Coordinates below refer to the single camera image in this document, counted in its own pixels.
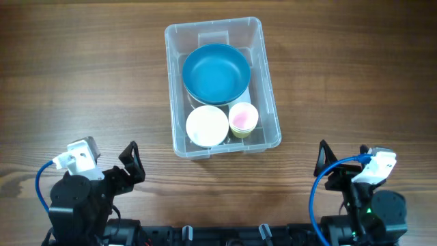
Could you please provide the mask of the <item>pink bowl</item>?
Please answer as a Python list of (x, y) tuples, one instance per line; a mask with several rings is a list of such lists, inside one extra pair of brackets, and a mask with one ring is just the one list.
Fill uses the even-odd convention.
[(229, 131), (228, 118), (218, 107), (205, 105), (194, 109), (186, 119), (186, 133), (197, 146), (221, 144)]

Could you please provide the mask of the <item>cream bowl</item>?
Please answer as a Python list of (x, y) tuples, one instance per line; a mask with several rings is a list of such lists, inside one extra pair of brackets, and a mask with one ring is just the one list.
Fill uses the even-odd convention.
[[(201, 102), (200, 100), (197, 100), (196, 98), (193, 98), (190, 94), (189, 94), (189, 96), (190, 96), (190, 98), (192, 98), (190, 100), (196, 100), (201, 105), (207, 105), (206, 103)], [(229, 108), (232, 108), (235, 104), (238, 104), (238, 103), (250, 103), (250, 104), (252, 103), (249, 89), (245, 90), (237, 99), (235, 99), (229, 103), (226, 103), (223, 105), (213, 105), (213, 106), (215, 106), (215, 107), (228, 106)]]

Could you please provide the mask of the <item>yellow cup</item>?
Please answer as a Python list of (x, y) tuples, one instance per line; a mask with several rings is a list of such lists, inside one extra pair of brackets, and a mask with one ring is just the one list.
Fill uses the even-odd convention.
[(249, 130), (240, 130), (240, 129), (236, 129), (236, 128), (231, 128), (231, 132), (232, 134), (240, 139), (244, 139), (245, 137), (248, 137), (251, 132), (253, 131), (253, 129), (249, 129)]

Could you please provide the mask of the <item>cream cup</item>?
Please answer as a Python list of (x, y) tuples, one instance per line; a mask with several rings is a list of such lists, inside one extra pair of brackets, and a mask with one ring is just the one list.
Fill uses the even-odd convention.
[(233, 124), (230, 124), (229, 127), (230, 127), (232, 133), (237, 134), (237, 135), (250, 134), (255, 129), (255, 126), (247, 128), (247, 129), (242, 129), (242, 128), (238, 128), (238, 127), (234, 126)]

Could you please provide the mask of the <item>small pink cup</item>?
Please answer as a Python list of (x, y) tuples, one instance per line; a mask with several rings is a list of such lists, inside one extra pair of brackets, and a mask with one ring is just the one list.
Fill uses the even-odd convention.
[(242, 129), (257, 126), (259, 113), (255, 106), (247, 102), (235, 104), (229, 110), (229, 125)]

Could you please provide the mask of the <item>clear plastic storage container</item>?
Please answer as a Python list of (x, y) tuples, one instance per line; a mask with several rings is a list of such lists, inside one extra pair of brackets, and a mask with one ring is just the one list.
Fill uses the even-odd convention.
[[(202, 148), (186, 133), (186, 119), (200, 106), (186, 90), (182, 67), (195, 49), (212, 43), (228, 44), (238, 49), (251, 68), (251, 82), (237, 99), (254, 105), (259, 113), (257, 126), (248, 137), (239, 139), (229, 133), (218, 146)], [(173, 151), (185, 159), (208, 159), (213, 154), (228, 152), (257, 153), (281, 143), (272, 81), (261, 21), (256, 17), (211, 20), (197, 23), (172, 24), (165, 30), (167, 71)]]

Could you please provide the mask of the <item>dark blue bowl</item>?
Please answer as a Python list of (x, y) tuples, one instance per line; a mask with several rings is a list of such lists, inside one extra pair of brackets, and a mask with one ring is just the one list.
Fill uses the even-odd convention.
[(205, 105), (229, 105), (236, 102), (249, 91), (249, 84), (202, 83), (186, 84), (186, 91), (195, 100)]
[(251, 69), (245, 56), (228, 44), (206, 44), (194, 50), (182, 67), (186, 84), (249, 84)]

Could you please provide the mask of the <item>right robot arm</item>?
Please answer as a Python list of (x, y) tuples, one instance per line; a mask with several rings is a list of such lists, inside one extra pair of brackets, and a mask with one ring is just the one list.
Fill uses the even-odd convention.
[[(388, 148), (360, 147), (355, 156), (338, 159), (326, 141), (320, 142), (309, 197), (309, 217), (322, 245), (397, 245), (408, 226), (406, 199), (400, 193), (378, 190), (397, 163), (396, 153)], [(345, 215), (323, 216), (317, 222), (314, 198), (319, 182), (342, 193)]]

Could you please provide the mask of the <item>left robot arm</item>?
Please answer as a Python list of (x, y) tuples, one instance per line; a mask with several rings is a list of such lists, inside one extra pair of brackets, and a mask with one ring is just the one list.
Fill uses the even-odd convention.
[(52, 228), (43, 245), (149, 245), (138, 220), (122, 219), (113, 204), (117, 195), (129, 193), (145, 180), (137, 143), (119, 155), (124, 165), (103, 172), (103, 179), (64, 174), (51, 189), (48, 217)]

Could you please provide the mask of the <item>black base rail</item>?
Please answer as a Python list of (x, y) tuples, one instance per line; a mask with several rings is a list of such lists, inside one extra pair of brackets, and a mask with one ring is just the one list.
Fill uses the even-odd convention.
[(134, 246), (292, 246), (321, 245), (310, 224), (251, 227), (142, 226), (140, 221), (123, 219), (108, 221), (103, 245)]

